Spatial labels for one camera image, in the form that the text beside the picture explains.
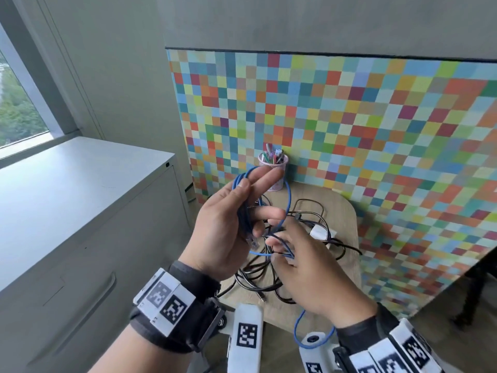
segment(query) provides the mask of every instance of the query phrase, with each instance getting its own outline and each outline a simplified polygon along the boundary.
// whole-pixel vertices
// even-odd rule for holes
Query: blue cable
[[[256,167],[253,167],[252,169],[250,169],[249,171],[247,171],[244,174],[239,174],[235,178],[235,180],[233,181],[232,189],[235,189],[238,186],[238,184],[242,181],[242,179],[247,178],[249,176],[249,174],[252,172],[252,170],[254,170],[255,168]],[[284,181],[285,181],[285,186],[288,190],[288,204],[286,206],[286,214],[288,214],[288,212],[290,211],[290,204],[292,203],[292,191],[290,190],[290,186],[288,185],[288,182],[286,181],[286,179]],[[259,205],[264,204],[261,198],[258,199],[258,203],[259,203]],[[252,223],[250,220],[249,207],[248,207],[246,202],[239,208],[237,214],[238,214],[238,220],[240,223],[240,227],[248,236],[251,236],[252,235]],[[283,241],[278,236],[274,235],[274,233],[276,233],[277,231],[279,231],[281,229],[283,222],[284,222],[284,220],[281,220],[278,223],[278,225],[274,228],[274,232],[271,232],[268,235],[277,238],[282,243],[282,245],[284,245],[285,248],[288,250],[288,254],[283,254],[284,257],[295,258],[295,256],[293,255],[293,252],[290,250],[289,246],[285,243],[285,241]],[[257,251],[252,251],[252,250],[250,250],[250,253],[254,254],[254,255],[263,256],[263,257],[270,257],[271,256],[271,254],[259,253]],[[314,348],[320,347],[323,344],[325,344],[332,337],[333,333],[335,332],[335,327],[332,328],[330,333],[320,343],[314,344],[311,346],[302,344],[302,342],[300,340],[298,340],[298,338],[297,338],[297,326],[299,325],[299,322],[302,319],[302,317],[304,316],[305,312],[306,312],[305,310],[302,311],[300,316],[295,321],[295,326],[293,328],[293,338],[295,339],[295,342],[297,342],[299,347],[302,347],[306,350],[312,350]]]
[[[297,338],[297,326],[299,325],[299,322],[300,320],[302,319],[302,317],[304,316],[304,314],[306,313],[305,310],[302,310],[302,313],[299,315],[299,317],[297,318],[297,320],[295,321],[295,326],[293,327],[293,338],[295,340],[295,342],[298,344],[299,347],[302,347],[303,349],[305,350],[313,350],[314,348],[317,348],[317,347],[320,347],[322,346],[323,344],[325,344],[331,337],[332,335],[334,334],[335,332],[335,326],[333,326],[332,330],[330,331],[330,333],[328,335],[326,335],[326,337],[321,340],[319,343],[317,344],[313,344],[313,345],[306,345],[306,344],[303,344],[298,338]]]

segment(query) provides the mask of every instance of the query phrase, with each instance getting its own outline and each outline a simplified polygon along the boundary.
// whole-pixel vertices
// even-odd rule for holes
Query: pen holder
[[[269,162],[264,162],[264,158],[262,157],[262,153],[259,155],[259,166],[270,166],[272,168],[281,168],[283,171],[285,171],[286,164],[288,163],[288,156],[286,154],[283,155],[283,162],[282,163],[269,163]],[[268,191],[279,191],[283,188],[283,178],[277,181],[273,186]]]

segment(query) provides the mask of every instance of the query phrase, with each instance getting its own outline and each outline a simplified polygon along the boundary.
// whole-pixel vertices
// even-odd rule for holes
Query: foliage
[[[0,147],[47,131],[12,69],[4,66],[0,76]]]

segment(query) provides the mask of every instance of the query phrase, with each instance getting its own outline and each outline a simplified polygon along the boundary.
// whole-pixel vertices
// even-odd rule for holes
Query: drawer handle
[[[109,294],[114,290],[117,283],[117,278],[115,272],[112,272],[109,277],[109,284],[105,287],[101,295],[95,300],[95,302],[91,305],[90,309],[82,316],[78,323],[71,328],[71,330],[65,335],[65,337],[60,342],[51,343],[48,348],[44,348],[40,354],[38,354],[34,359],[32,359],[28,365],[32,365],[41,359],[45,358],[47,355],[51,354],[53,356],[59,354],[66,345],[69,344],[74,335],[80,330],[81,327],[90,319],[93,313],[96,312],[96,309],[102,305],[103,301],[109,296]]]

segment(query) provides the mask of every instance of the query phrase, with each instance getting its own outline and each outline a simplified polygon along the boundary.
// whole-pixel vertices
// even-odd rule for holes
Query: colorful mosaic wall
[[[405,315],[497,245],[497,64],[168,55],[201,200],[282,147],[355,206],[363,289]]]

